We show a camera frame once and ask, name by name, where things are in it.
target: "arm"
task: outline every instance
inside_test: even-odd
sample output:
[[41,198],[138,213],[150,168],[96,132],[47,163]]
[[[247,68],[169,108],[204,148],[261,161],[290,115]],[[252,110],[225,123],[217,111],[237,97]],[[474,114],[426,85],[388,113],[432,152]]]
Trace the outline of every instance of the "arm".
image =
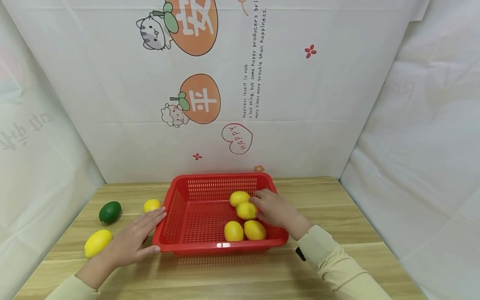
[[250,199],[261,212],[265,223],[285,228],[307,262],[327,283],[339,300],[391,300],[378,283],[357,262],[345,253],[332,236],[277,194],[262,190]]
[[158,246],[142,248],[142,244],[165,216],[165,208],[161,207],[136,218],[75,276],[67,278],[60,284],[46,300],[96,300],[100,295],[98,289],[113,271],[160,252]]

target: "tabletop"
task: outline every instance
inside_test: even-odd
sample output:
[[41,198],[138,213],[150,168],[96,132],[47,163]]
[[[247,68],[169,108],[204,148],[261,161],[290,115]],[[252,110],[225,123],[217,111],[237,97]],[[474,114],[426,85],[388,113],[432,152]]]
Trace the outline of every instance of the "tabletop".
[[[350,256],[395,300],[424,299],[382,239],[340,183],[331,177],[275,180],[284,195],[310,221],[327,230]],[[115,235],[142,213],[151,198],[163,200],[170,183],[106,184],[72,222],[14,300],[44,299],[86,262],[88,237],[106,228],[98,211],[109,201],[122,205],[122,216],[108,229]],[[334,299],[292,239],[263,253],[214,257],[161,254],[116,270],[101,287],[99,300],[146,299]]]

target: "cartoon cat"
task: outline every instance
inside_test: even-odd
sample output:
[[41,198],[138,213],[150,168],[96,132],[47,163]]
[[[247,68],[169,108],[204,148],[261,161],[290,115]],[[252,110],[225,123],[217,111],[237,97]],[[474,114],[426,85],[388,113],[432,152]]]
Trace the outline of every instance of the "cartoon cat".
[[145,49],[162,51],[165,48],[170,49],[173,39],[170,31],[165,28],[163,18],[151,12],[148,17],[137,21],[137,27],[144,39]]

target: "sleeve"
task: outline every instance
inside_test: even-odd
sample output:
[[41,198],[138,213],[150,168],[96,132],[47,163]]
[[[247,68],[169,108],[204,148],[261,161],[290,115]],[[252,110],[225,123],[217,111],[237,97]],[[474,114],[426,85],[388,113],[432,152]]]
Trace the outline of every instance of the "sleeve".
[[96,300],[100,293],[75,276],[67,278],[45,300]]
[[307,262],[337,299],[391,300],[375,279],[319,226],[313,226],[298,244]]

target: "yellow lemon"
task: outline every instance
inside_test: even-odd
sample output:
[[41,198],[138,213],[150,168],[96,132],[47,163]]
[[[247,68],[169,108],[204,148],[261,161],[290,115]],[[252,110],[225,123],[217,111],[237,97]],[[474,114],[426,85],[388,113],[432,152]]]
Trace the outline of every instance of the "yellow lemon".
[[99,254],[100,251],[105,248],[108,243],[113,239],[113,235],[110,231],[106,229],[99,230],[92,234],[84,246],[85,256],[87,258],[92,258],[95,255]]
[[240,203],[247,202],[250,199],[250,195],[246,192],[238,191],[230,195],[230,205],[237,207]]
[[242,202],[237,206],[237,216],[244,220],[257,218],[257,208],[250,202]]
[[267,237],[267,231],[262,224],[257,221],[251,220],[245,222],[245,236],[249,240],[265,240]]
[[243,240],[243,228],[239,222],[230,221],[225,225],[224,228],[225,240],[226,241],[239,241]]
[[159,209],[162,206],[159,200],[150,199],[144,204],[144,213],[151,212],[152,210]]

